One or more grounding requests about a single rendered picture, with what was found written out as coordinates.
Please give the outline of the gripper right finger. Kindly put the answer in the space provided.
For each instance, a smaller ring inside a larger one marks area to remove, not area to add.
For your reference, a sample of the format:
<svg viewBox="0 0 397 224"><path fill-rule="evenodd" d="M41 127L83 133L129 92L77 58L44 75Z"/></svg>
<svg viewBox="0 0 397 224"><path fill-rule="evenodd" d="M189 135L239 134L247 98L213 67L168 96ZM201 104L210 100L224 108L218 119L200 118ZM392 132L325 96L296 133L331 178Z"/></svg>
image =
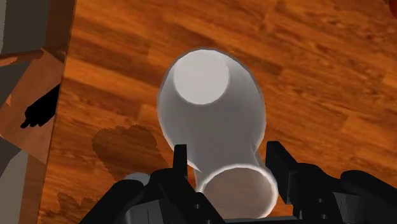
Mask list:
<svg viewBox="0 0 397 224"><path fill-rule="evenodd" d="M367 172L331 177L316 165L297 162L278 141L267 143L267 168L303 224L397 224L397 188Z"/></svg>

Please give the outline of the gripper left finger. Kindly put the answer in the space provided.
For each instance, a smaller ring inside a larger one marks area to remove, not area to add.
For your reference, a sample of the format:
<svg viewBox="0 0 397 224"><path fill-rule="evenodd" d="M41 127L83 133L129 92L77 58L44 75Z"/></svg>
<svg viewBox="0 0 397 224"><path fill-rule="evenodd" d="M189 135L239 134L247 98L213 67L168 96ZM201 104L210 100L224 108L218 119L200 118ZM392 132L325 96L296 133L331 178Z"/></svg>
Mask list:
<svg viewBox="0 0 397 224"><path fill-rule="evenodd" d="M174 147L173 167L150 175L147 185L115 183L79 224L224 224L203 193L187 180L185 144Z"/></svg>

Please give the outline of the white vase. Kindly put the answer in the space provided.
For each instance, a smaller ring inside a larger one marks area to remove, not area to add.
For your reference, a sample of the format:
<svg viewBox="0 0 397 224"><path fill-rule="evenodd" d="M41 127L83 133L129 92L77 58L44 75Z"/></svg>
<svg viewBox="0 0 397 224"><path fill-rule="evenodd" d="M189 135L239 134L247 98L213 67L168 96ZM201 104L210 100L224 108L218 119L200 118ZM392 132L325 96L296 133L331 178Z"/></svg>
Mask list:
<svg viewBox="0 0 397 224"><path fill-rule="evenodd" d="M223 218L271 213L277 182L258 151L265 105L261 89L242 64L213 49L184 54L160 87L157 115L168 144L187 146L195 189Z"/></svg>

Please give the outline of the brown wooden table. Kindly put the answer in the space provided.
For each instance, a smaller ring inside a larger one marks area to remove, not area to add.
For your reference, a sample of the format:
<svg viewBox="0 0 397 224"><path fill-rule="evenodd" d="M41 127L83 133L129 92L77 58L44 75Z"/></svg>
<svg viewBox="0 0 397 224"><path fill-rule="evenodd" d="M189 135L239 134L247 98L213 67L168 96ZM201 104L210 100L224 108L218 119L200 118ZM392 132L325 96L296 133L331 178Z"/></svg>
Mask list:
<svg viewBox="0 0 397 224"><path fill-rule="evenodd" d="M263 90L265 139L397 186L397 18L383 0L76 0L38 224L78 224L126 172L168 167L171 62L224 50Z"/></svg>

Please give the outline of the brown wooden chair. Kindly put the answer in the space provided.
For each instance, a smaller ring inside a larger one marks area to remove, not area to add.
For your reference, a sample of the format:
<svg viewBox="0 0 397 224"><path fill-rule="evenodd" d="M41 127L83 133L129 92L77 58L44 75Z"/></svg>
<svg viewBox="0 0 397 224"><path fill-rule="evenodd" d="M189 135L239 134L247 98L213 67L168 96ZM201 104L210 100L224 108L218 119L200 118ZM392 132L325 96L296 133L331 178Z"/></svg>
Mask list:
<svg viewBox="0 0 397 224"><path fill-rule="evenodd" d="M44 52L40 59L30 63L0 108L0 136L44 164L47 162L54 118L42 127L22 129L20 125L25 120L26 108L58 85L63 74L64 64Z"/></svg>

